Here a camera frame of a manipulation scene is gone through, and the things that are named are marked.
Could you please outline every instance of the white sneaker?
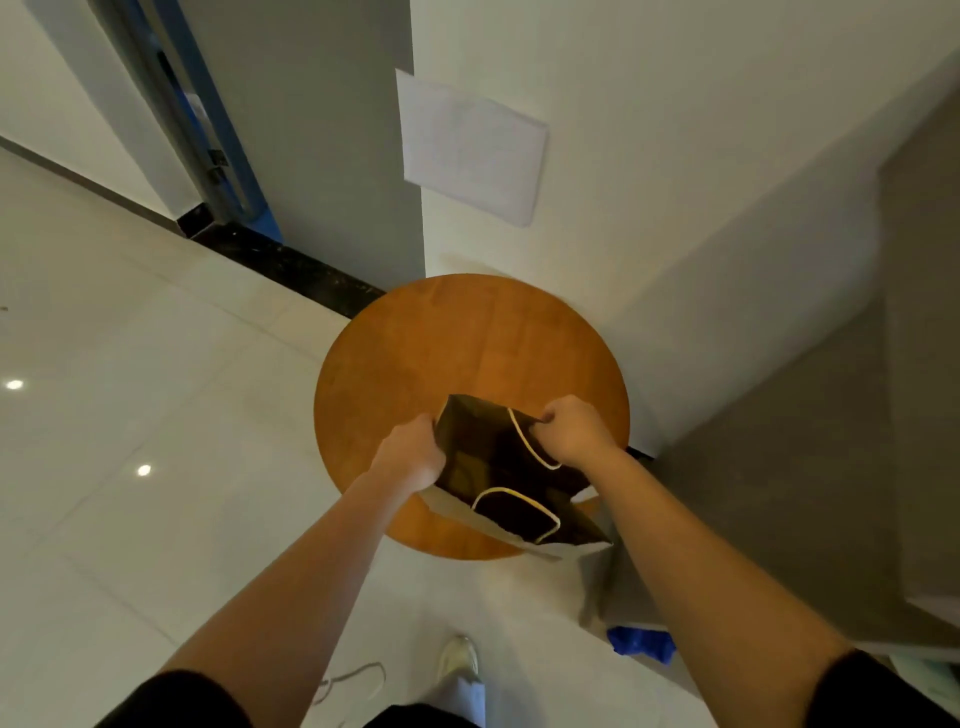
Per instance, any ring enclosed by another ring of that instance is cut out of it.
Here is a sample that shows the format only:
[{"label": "white sneaker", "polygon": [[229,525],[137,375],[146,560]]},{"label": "white sneaker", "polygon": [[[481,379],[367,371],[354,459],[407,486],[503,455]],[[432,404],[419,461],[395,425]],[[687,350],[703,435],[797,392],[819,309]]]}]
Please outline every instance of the white sneaker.
[{"label": "white sneaker", "polygon": [[480,659],[477,657],[477,648],[469,637],[458,635],[444,645],[440,653],[440,664],[437,667],[437,682],[440,683],[447,675],[457,670],[469,672],[475,682],[480,682]]}]

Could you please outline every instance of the black sleeve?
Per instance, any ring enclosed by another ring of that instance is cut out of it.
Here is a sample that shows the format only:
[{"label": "black sleeve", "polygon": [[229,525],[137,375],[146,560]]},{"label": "black sleeve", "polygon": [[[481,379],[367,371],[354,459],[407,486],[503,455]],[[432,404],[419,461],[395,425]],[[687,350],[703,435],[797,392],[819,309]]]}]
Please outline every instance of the black sleeve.
[{"label": "black sleeve", "polygon": [[252,728],[230,694],[199,672],[174,670],[137,688],[97,728]]},{"label": "black sleeve", "polygon": [[910,725],[957,728],[953,716],[865,652],[851,652],[827,670],[806,714],[808,728]]},{"label": "black sleeve", "polygon": [[[476,728],[459,716],[429,705],[394,705],[368,723],[371,728]],[[97,723],[97,728],[252,728],[247,714],[226,690],[199,672],[155,675]]]}]

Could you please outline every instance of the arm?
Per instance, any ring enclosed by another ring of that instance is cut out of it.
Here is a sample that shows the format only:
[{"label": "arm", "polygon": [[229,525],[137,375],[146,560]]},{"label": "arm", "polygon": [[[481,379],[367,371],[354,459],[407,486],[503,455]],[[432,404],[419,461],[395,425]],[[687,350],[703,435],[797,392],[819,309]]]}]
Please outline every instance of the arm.
[{"label": "arm", "polygon": [[444,467],[433,425],[394,428],[340,500],[163,666],[223,686],[255,728],[299,726],[396,510]]},{"label": "arm", "polygon": [[534,434],[608,504],[637,571],[721,726],[800,726],[820,678],[853,647],[707,528],[575,397]]}]

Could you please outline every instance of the paper bag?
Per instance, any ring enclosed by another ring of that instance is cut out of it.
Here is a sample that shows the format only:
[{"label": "paper bag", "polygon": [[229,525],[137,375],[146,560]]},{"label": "paper bag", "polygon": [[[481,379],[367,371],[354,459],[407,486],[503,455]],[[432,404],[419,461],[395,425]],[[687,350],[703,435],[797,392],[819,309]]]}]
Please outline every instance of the paper bag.
[{"label": "paper bag", "polygon": [[469,395],[450,395],[437,421],[446,466],[420,493],[430,510],[495,539],[570,558],[610,545],[570,499],[589,486],[533,436],[537,420]]}]

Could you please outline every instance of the wooden stool top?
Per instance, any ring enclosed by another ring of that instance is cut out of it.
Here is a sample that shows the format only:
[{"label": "wooden stool top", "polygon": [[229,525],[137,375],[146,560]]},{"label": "wooden stool top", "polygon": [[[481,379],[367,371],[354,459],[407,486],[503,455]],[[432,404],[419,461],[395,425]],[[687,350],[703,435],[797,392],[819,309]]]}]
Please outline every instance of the wooden stool top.
[{"label": "wooden stool top", "polygon": [[[467,394],[538,417],[574,394],[591,402],[616,443],[630,436],[623,376],[600,335],[560,299],[519,280],[458,274],[418,280],[373,302],[330,347],[317,381],[314,426],[330,477],[343,493],[393,429],[440,414]],[[453,559],[518,553],[432,513],[411,497],[387,534]]]}]

